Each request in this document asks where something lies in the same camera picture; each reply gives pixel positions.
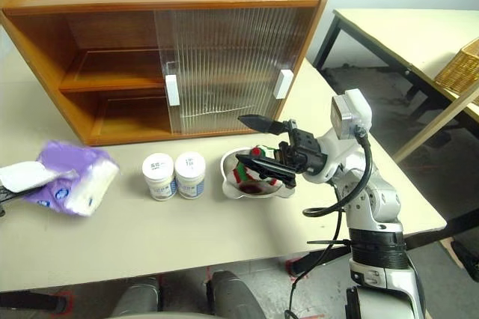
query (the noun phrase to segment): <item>wooden cabinet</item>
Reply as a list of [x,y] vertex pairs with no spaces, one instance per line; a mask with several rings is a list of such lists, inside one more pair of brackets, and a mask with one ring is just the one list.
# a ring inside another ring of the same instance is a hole
[[4,28],[79,138],[110,145],[248,133],[238,115],[277,118],[279,73],[296,75],[326,0],[1,3]]

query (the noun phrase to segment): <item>white bowl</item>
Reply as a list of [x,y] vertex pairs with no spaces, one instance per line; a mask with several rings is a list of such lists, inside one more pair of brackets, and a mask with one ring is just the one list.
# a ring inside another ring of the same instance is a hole
[[238,163],[238,159],[236,158],[237,154],[248,154],[249,151],[251,150],[251,147],[242,147],[242,148],[236,148],[233,149],[222,157],[222,161],[219,163],[220,170],[222,171],[222,176],[223,176],[223,193],[228,197],[232,199],[238,199],[238,198],[269,198],[269,197],[282,197],[282,198],[289,198],[294,194],[294,188],[288,189],[284,184],[279,186],[276,191],[269,193],[269,194],[262,194],[262,195],[254,195],[254,194],[248,194],[240,191],[237,189],[233,184],[228,182],[228,179],[226,178],[227,173],[232,171],[234,167],[236,167]]

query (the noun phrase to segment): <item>ribbed glass panel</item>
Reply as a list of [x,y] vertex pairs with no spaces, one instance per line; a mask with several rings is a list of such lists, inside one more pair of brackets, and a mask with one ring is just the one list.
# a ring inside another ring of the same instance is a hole
[[273,117],[280,70],[293,69],[310,8],[156,12],[163,74],[176,74],[180,106],[169,107],[174,133],[243,130],[239,115]]

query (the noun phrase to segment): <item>table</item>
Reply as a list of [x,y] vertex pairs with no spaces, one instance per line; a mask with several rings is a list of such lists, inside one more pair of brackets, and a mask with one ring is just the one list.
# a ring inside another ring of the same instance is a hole
[[[462,47],[479,37],[479,10],[358,8],[334,10],[334,14],[335,18],[314,61],[318,70],[323,68],[336,37],[343,30],[403,74],[414,85],[409,94],[418,88],[441,106],[449,106],[458,98],[457,94],[437,85],[434,78]],[[459,103],[456,103],[449,109],[452,115],[449,111],[445,114],[449,119],[458,114],[463,125],[479,136],[479,106],[471,103],[474,98],[474,95],[468,97],[459,111]],[[427,138],[422,136],[421,142],[414,141],[413,144],[417,147]],[[401,160],[411,143],[405,147],[398,151],[398,154],[403,152],[402,155],[393,157]]]
[[[13,52],[1,66],[0,165],[34,159],[51,139],[79,140]],[[331,124],[335,93],[305,61],[282,118],[317,136]],[[302,209],[335,202],[327,185],[298,178],[289,199],[231,200],[221,191],[219,160],[230,149],[277,145],[273,135],[251,134],[103,147],[121,169],[103,203],[90,218],[55,213],[24,201],[6,204],[0,219],[0,291],[95,282],[232,261],[247,261],[321,249],[307,240],[330,239],[336,216],[311,219]],[[444,219],[424,199],[381,146],[371,138],[373,157],[403,200],[406,234],[443,228]],[[204,194],[154,201],[141,176],[141,162],[153,152],[177,157],[199,151],[206,159]],[[347,237],[344,225],[340,237]]]

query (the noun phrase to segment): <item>floor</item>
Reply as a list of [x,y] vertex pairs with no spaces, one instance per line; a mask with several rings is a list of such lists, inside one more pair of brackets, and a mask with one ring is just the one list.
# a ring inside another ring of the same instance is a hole
[[[373,135],[390,153],[416,134],[436,114],[428,112],[417,120],[409,116],[424,100],[418,94],[408,101],[410,84],[382,68],[343,67],[327,70],[326,76],[337,92],[360,88],[373,107]],[[479,205],[479,141],[465,130],[441,131],[401,163],[401,168],[432,205],[450,219]],[[479,231],[459,236],[479,254]],[[460,269],[439,243],[410,252],[426,292],[427,309],[434,319],[476,318],[478,283]],[[268,318],[283,318],[290,278],[284,271],[288,258],[223,264],[165,273],[159,276],[164,290],[165,310],[207,312],[204,283],[215,270],[231,270],[251,289]],[[348,257],[321,266],[298,284],[293,309],[300,318],[345,318],[345,291],[351,286]],[[73,310],[59,318],[106,318],[121,293],[134,279],[49,288],[73,298]],[[50,318],[36,312],[7,312],[0,318]]]

